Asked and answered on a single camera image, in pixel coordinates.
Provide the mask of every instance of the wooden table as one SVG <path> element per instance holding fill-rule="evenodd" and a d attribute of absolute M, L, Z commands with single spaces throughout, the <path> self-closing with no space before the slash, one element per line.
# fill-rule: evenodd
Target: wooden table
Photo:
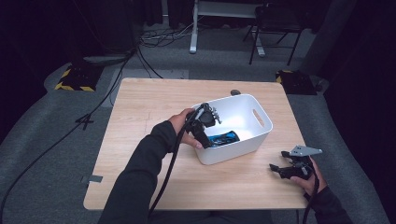
<path fill-rule="evenodd" d="M 230 96 L 231 90 L 253 95 L 274 129 L 260 148 L 247 155 L 203 165 L 194 149 L 181 145 L 167 188 L 156 209 L 291 209 L 305 208 L 303 191 L 269 169 L 269 163 L 290 166 L 280 151 L 304 145 L 289 101 L 278 83 L 183 79 L 125 78 L 114 105 L 84 200 L 87 209 L 103 209 L 117 176 L 139 141 L 152 127 L 182 109 Z M 163 184 L 171 154 L 154 193 Z"/>

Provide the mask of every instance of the black chair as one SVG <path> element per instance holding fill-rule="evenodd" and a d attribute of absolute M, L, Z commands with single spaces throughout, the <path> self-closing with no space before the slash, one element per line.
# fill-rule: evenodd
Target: black chair
<path fill-rule="evenodd" d="M 291 58 L 293 57 L 294 51 L 300 39 L 301 32 L 307 28 L 306 16 L 310 14 L 307 10 L 308 9 L 302 7 L 292 7 L 286 2 L 264 3 L 262 7 L 256 7 L 256 22 L 250 26 L 244 38 L 245 41 L 249 34 L 255 33 L 249 64 L 251 64 L 253 60 L 253 54 L 259 34 L 277 34 L 282 36 L 279 38 L 279 40 L 277 40 L 276 44 L 265 47 L 292 49 L 288 60 L 288 65 L 290 65 Z M 290 33 L 297 34 L 294 45 L 292 47 L 279 46 L 278 44 L 285 38 L 287 34 Z"/>

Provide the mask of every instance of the black sleeve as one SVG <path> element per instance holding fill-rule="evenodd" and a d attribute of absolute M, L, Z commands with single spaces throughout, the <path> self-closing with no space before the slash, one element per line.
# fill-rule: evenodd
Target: black sleeve
<path fill-rule="evenodd" d="M 307 200 L 310 199 L 308 194 L 305 194 L 305 198 Z M 353 223 L 347 211 L 344 210 L 340 201 L 329 187 L 326 187 L 315 196 L 311 208 L 315 211 L 318 224 Z"/>
<path fill-rule="evenodd" d="M 177 140 L 170 121 L 157 124 L 137 146 L 111 190 L 98 223 L 147 223 L 162 160 Z"/>

